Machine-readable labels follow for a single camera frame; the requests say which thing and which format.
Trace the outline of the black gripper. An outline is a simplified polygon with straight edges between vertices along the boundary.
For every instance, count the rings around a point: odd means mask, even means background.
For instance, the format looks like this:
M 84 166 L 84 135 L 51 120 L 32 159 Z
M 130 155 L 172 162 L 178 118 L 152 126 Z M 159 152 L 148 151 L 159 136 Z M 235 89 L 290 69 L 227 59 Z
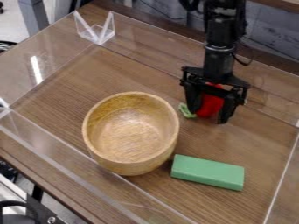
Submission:
M 203 69 L 194 66 L 182 67 L 180 85 L 184 83 L 187 107 L 192 114 L 202 107 L 202 92 L 225 98 L 218 117 L 218 124 L 225 124 L 233 117 L 237 106 L 246 104 L 251 85 L 233 73 L 222 76 L 219 80 L 206 77 Z

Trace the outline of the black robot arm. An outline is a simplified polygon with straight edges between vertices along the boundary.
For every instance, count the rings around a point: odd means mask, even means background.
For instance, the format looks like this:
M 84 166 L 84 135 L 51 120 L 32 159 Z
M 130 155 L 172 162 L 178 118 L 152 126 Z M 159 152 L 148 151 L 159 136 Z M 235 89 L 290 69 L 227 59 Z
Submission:
M 234 64 L 249 63 L 237 57 L 238 42 L 247 32 L 247 0 L 180 0 L 190 11 L 203 1 L 203 67 L 183 66 L 180 85 L 188 112 L 213 111 L 218 124 L 229 122 L 239 105 L 247 102 L 251 85 L 234 74 Z

